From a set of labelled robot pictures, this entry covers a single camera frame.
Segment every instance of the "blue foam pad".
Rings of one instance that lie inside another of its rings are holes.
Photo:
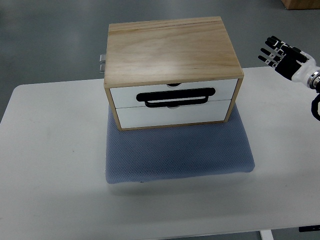
[[[251,172],[254,159],[237,107],[226,123],[119,131],[109,110],[109,184]]]

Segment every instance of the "gray floor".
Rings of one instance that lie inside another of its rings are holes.
[[[275,35],[320,64],[320,10],[286,10],[281,0],[0,0],[0,119],[22,84],[103,78],[108,24],[221,16],[243,68],[264,66],[257,56]],[[275,240],[315,240],[297,228]],[[198,240],[259,240],[258,232]]]

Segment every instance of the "white drawer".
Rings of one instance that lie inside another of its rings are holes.
[[[119,108],[116,112],[122,129],[204,123],[223,121],[230,102],[231,100],[209,101],[177,108],[139,106]]]
[[[145,106],[143,101],[137,101],[137,94],[150,92],[163,92],[184,89],[214,88],[215,94],[208,101],[230,100],[234,94],[238,79],[212,80],[181,83],[176,87],[166,84],[131,86],[110,88],[112,99],[116,109]]]

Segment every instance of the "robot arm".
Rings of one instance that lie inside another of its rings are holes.
[[[261,51],[267,56],[258,56],[260,60],[274,68],[276,72],[293,82],[302,82],[310,89],[320,93],[320,67],[316,66],[315,59],[296,47],[291,47],[275,36],[268,37],[265,44],[270,47],[270,52],[264,48]],[[312,101],[312,115],[320,121],[318,104],[320,94]]]

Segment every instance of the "white table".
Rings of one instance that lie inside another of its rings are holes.
[[[103,80],[21,85],[0,124],[0,236],[156,239],[320,224],[315,91],[244,69],[251,173],[108,185]]]

